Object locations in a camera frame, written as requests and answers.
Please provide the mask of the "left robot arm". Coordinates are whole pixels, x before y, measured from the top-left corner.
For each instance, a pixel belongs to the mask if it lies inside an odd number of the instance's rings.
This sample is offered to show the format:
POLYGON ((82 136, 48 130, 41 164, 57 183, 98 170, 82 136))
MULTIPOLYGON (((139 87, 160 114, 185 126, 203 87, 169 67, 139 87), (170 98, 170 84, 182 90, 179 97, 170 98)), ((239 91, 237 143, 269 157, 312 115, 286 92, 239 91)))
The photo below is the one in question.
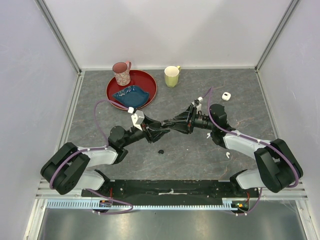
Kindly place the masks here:
POLYGON ((128 154, 126 146, 146 139, 157 142, 170 132, 159 121, 146 118, 140 127, 124 129, 115 126, 110 130, 107 145, 101 147, 78 147, 72 142, 65 143, 42 167, 41 176, 49 188, 65 195, 73 189, 92 189, 99 197, 110 191, 107 177, 96 171, 99 165, 115 165, 128 154))

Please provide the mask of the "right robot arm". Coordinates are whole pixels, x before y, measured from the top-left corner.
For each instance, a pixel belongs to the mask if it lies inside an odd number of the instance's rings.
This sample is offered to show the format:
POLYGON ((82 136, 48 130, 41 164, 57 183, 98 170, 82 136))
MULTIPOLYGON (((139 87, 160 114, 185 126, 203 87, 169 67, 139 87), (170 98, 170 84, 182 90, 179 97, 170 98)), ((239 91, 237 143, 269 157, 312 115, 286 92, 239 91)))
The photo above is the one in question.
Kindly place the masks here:
POLYGON ((229 191, 235 197, 251 188, 267 188, 278 193, 297 186, 303 176, 300 164, 284 140, 260 140, 240 133, 228 124, 223 105, 212 104, 205 115, 191 104, 183 113, 164 120, 161 125, 183 134, 191 134, 194 128, 209 130, 209 137, 216 145, 254 159, 257 169, 245 169, 230 178, 229 191))

